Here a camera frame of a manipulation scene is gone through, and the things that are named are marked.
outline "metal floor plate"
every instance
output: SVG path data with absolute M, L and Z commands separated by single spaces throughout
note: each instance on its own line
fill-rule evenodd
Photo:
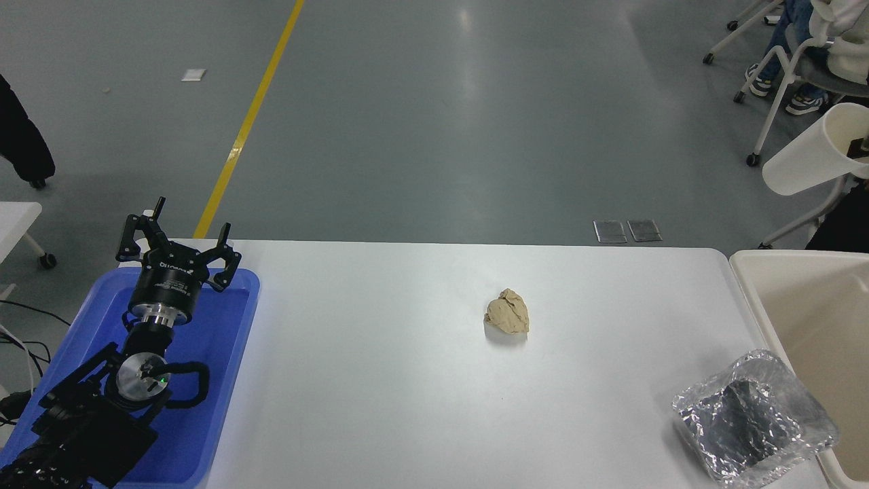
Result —
M 627 243 L 621 221 L 594 221 L 594 232 L 598 235 L 598 243 Z
M 644 243 L 646 241 L 663 241 L 660 236 L 658 225 L 652 219 L 642 219 L 627 221 L 627 227 L 631 229 L 631 234 L 634 235 L 634 241 Z
M 204 68 L 191 68 L 190 70 L 184 71 L 184 76 L 181 78 L 183 82 L 201 82 L 202 77 L 205 76 Z

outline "gray floor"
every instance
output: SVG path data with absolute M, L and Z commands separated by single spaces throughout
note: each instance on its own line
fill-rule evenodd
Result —
M 700 60 L 744 3 L 308 0 L 209 235 L 597 245 L 593 219 L 653 218 L 652 245 L 753 248 L 826 187 L 783 198 L 743 164 L 769 102 L 731 98 L 771 29 Z M 0 72 L 58 166 L 34 191 L 0 164 L 0 200 L 42 203 L 32 234 L 60 261 L 19 245 L 12 299 L 72 319 L 159 195 L 167 233 L 192 235 L 293 4 L 0 6 Z M 816 118 L 782 114 L 765 154 Z M 65 333 L 7 305 L 0 322 Z M 10 390 L 18 355 L 0 350 Z

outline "sneaker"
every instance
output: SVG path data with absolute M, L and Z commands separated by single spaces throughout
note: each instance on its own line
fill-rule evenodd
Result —
M 757 63 L 749 66 L 748 70 L 746 70 L 746 80 L 751 78 L 752 75 L 754 75 L 754 72 L 757 71 L 757 69 Z M 766 97 L 772 87 L 773 80 L 761 80 L 760 77 L 758 77 L 758 79 L 754 80 L 754 82 L 752 82 L 752 84 L 748 86 L 748 88 L 751 89 L 752 93 L 758 97 Z
M 793 96 L 791 101 L 787 103 L 785 111 L 794 116 L 802 116 L 809 112 L 819 111 L 820 108 L 824 106 L 824 102 L 826 102 L 826 94 L 822 97 L 809 98 L 797 93 Z

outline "chair leg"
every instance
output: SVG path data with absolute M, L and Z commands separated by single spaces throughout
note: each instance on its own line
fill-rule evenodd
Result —
M 57 266 L 57 258 L 51 253 L 46 252 L 39 243 L 28 233 L 24 233 L 24 241 L 30 245 L 30 248 L 33 252 L 36 253 L 36 256 L 39 258 L 39 265 L 42 266 L 45 270 L 50 270 Z
M 751 10 L 754 10 L 754 8 L 757 6 L 756 4 L 757 4 L 757 3 L 761 3 L 761 2 L 755 2 L 755 3 L 753 3 L 749 8 L 750 8 Z M 757 22 L 759 22 L 760 19 L 762 19 L 766 14 L 770 13 L 770 12 L 773 11 L 776 7 L 778 7 L 779 5 L 781 5 L 782 2 L 783 2 L 783 0 L 775 0 L 774 2 L 770 2 L 769 5 L 767 5 L 767 6 L 764 7 L 763 9 L 761 9 L 758 13 L 754 14 L 754 15 L 753 15 L 751 18 L 749 18 L 748 20 L 746 20 L 746 21 L 745 21 L 745 22 L 744 22 L 744 23 L 743 23 L 739 28 L 737 28 L 735 31 L 731 32 L 730 35 L 728 35 L 728 36 L 725 37 L 724 39 L 721 39 L 717 44 L 715 44 L 715 45 L 712 47 L 711 50 L 709 50 L 709 54 L 707 54 L 706 57 L 703 58 L 703 63 L 705 63 L 705 64 L 710 64 L 710 63 L 712 62 L 712 58 L 715 57 L 715 54 L 718 53 L 718 51 L 724 49 L 724 47 L 727 46 L 728 44 L 730 44 L 734 39 L 736 39 L 737 37 L 741 36 L 742 33 L 745 32 L 746 29 L 750 28 L 752 25 L 755 25 L 755 24 L 756 24 Z M 745 15 L 746 13 L 747 13 L 747 12 L 744 11 L 742 14 L 740 14 L 740 17 L 742 17 L 742 16 Z
M 43 250 L 43 247 L 40 246 L 39 243 L 37 243 L 36 240 L 29 233 L 25 232 L 23 237 L 24 241 L 26 241 L 27 244 L 30 245 L 30 248 L 33 250 L 33 252 L 36 253 L 38 257 L 41 257 L 45 254 L 45 250 Z
M 766 68 L 766 66 L 769 64 L 769 61 L 773 59 L 773 56 L 779 57 L 779 63 L 781 63 L 782 66 L 788 63 L 787 53 L 785 52 L 785 49 L 781 46 L 774 46 L 771 50 L 769 50 L 769 52 L 767 52 L 763 56 L 763 59 L 760 60 L 760 63 L 758 63 L 758 69 L 754 71 L 754 74 L 751 75 L 746 80 L 746 82 L 742 84 L 742 88 L 740 88 L 740 93 L 748 93 L 748 87 L 754 83 L 754 80 L 756 80 L 758 76 L 760 76 L 760 73 L 763 71 L 764 68 Z
M 830 195 L 827 196 L 827 198 L 823 204 L 819 205 L 818 207 L 815 207 L 814 209 L 812 209 L 808 213 L 804 214 L 803 216 L 799 217 L 795 221 L 793 221 L 790 224 L 786 225 L 785 227 L 779 229 L 778 231 L 774 232 L 773 234 L 770 234 L 766 238 L 763 238 L 763 241 L 760 242 L 760 246 L 758 246 L 758 247 L 759 248 L 771 248 L 774 241 L 777 241 L 777 240 L 783 238 L 784 236 L 790 234 L 791 232 L 798 230 L 800 227 L 804 226 L 805 224 L 809 224 L 813 220 L 815 220 L 821 216 L 826 215 L 829 211 L 832 211 L 833 208 L 836 207 L 836 204 L 838 204 L 839 201 L 842 199 L 842 197 L 843 197 L 842 191 L 845 189 L 845 184 L 847 181 L 848 181 L 847 175 L 843 175 L 842 177 L 837 178 L 835 180 L 835 184 L 833 184 L 833 190 L 830 192 Z
M 15 290 L 15 284 L 2 285 L 0 284 L 0 300 L 6 300 L 12 291 Z
M 764 121 L 763 127 L 760 129 L 760 136 L 758 136 L 757 143 L 754 144 L 754 151 L 749 155 L 749 158 L 753 160 L 753 164 L 750 166 L 757 166 L 757 164 L 760 163 L 760 150 L 763 149 L 763 144 L 766 142 L 766 136 L 769 134 L 769 129 L 773 127 L 773 120 L 775 119 L 776 113 L 779 111 L 781 100 L 785 97 L 786 89 L 787 84 L 784 84 L 783 82 L 779 87 L 779 91 L 775 94 L 773 106 L 769 108 L 769 113 L 766 114 L 766 121 Z

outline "beige crumpled paper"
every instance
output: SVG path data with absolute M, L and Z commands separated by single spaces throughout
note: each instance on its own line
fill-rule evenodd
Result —
M 492 326 L 501 328 L 503 332 L 528 332 L 528 308 L 519 294 L 510 289 L 505 289 L 497 299 L 489 303 L 484 319 Z

